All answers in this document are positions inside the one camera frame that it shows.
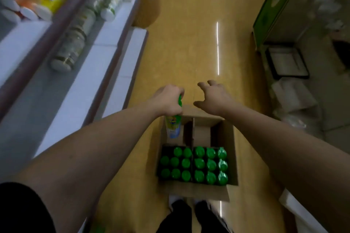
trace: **open cardboard box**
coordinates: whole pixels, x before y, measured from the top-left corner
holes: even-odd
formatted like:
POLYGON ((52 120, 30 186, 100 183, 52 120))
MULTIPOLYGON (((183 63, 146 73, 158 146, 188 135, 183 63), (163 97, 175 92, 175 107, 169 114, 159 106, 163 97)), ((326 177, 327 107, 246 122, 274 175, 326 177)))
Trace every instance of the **open cardboard box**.
MULTIPOLYGON (((168 138, 164 118, 161 119, 160 143, 157 153, 157 173, 162 146, 187 146, 191 149, 196 146, 224 147, 227 151, 229 185, 238 185, 236 151, 234 148, 234 129, 232 124, 221 117, 207 114, 192 106, 182 107, 181 130, 178 138, 168 138)), ((159 181, 160 190, 168 194, 184 197, 194 197, 206 200, 230 201, 227 186, 186 183, 180 181, 159 181)))

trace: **green panel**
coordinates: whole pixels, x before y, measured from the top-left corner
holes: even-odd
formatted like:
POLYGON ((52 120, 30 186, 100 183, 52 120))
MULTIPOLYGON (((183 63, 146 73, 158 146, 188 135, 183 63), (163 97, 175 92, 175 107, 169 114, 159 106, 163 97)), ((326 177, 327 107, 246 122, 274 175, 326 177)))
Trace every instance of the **green panel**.
POLYGON ((288 0, 265 0, 253 25, 256 47, 266 39, 269 30, 288 0))

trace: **yellow floor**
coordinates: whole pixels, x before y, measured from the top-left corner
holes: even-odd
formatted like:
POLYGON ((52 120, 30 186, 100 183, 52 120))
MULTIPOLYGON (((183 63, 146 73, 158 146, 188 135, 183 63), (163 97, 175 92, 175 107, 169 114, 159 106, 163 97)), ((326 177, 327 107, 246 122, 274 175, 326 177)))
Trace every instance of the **yellow floor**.
MULTIPOLYGON (((183 103, 192 104, 204 98, 197 82, 216 79, 239 102, 268 112, 262 65, 251 36, 263 1, 161 0, 160 17, 148 28, 129 106, 167 83, 183 86, 183 103)), ((107 232, 154 233, 169 213, 168 198, 157 193, 154 175, 158 124, 156 120, 146 130, 100 199, 96 218, 107 232)), ((269 170, 242 134, 234 132, 239 186, 230 186, 230 203, 213 204, 219 210, 221 206, 222 216, 235 233, 283 233, 281 207, 272 193, 269 170)), ((195 216, 193 232, 200 232, 195 216)))

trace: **black pants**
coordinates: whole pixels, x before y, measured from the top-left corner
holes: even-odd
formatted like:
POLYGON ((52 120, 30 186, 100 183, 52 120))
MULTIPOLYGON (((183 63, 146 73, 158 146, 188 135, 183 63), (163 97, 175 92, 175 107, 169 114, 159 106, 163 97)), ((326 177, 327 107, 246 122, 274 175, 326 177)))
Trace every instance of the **black pants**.
MULTIPOLYGON (((168 232, 192 232, 192 210, 183 200, 177 200, 172 204, 173 212, 160 224, 157 233, 168 232)), ((216 211, 206 201, 201 201, 195 206, 195 214, 202 226, 202 233, 230 233, 225 221, 219 217, 216 211)))

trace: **beige tile floor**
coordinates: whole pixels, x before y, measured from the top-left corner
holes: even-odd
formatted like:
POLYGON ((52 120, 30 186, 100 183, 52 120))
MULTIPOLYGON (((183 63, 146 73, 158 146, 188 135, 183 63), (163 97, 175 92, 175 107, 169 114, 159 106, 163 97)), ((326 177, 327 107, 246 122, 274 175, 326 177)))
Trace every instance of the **beige tile floor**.
MULTIPOLYGON (((238 101, 269 112, 269 99, 251 31, 264 0, 161 0, 152 24, 129 106, 149 98, 160 86, 186 89, 184 104, 202 100, 197 82, 216 79, 238 101)), ((96 220, 107 232, 155 232, 169 213, 167 195, 154 176, 156 120, 146 130, 101 196, 96 220)), ((230 186, 230 203, 213 202, 235 233, 285 232, 281 206, 269 170, 235 129, 239 186, 230 186)), ((200 225, 193 216, 193 232, 200 225)))

